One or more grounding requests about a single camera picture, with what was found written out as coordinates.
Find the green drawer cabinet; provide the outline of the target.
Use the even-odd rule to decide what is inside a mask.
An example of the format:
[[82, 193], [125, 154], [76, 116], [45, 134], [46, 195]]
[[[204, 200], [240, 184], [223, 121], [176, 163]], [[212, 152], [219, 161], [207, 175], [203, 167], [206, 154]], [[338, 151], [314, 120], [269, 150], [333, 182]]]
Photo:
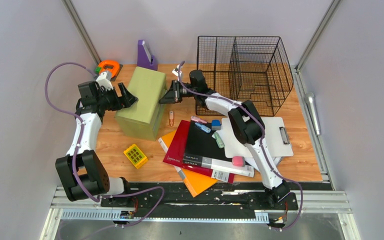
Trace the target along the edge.
[[138, 100], [116, 112], [115, 120], [121, 131], [127, 137], [155, 141], [165, 108], [159, 100], [167, 91], [166, 74], [136, 67], [127, 90]]

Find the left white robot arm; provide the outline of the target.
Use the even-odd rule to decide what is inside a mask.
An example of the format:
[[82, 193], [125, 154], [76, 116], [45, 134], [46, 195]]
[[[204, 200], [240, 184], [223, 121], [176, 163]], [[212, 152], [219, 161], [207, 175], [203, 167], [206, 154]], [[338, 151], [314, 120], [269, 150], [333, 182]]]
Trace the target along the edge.
[[67, 198], [71, 201], [91, 199], [99, 202], [99, 196], [114, 196], [120, 206], [129, 206], [133, 193], [126, 188], [123, 177], [110, 177], [101, 163], [96, 145], [98, 133], [107, 111], [132, 107], [138, 98], [124, 84], [118, 84], [121, 96], [107, 80], [87, 81], [78, 85], [80, 99], [74, 114], [76, 130], [66, 155], [55, 162], [55, 168]]

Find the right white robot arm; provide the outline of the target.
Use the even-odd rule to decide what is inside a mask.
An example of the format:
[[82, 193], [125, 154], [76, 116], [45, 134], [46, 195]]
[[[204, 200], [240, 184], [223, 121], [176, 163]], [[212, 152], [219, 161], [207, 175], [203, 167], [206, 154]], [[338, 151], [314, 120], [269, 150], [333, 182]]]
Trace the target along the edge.
[[183, 82], [180, 66], [175, 67], [172, 73], [176, 79], [172, 80], [168, 92], [159, 103], [180, 103], [183, 98], [193, 97], [200, 106], [227, 116], [235, 138], [250, 151], [262, 176], [262, 184], [267, 191], [266, 204], [272, 209], [281, 207], [290, 193], [290, 188], [269, 152], [266, 127], [253, 102], [240, 102], [222, 96], [207, 86], [201, 70], [189, 73], [189, 83]]

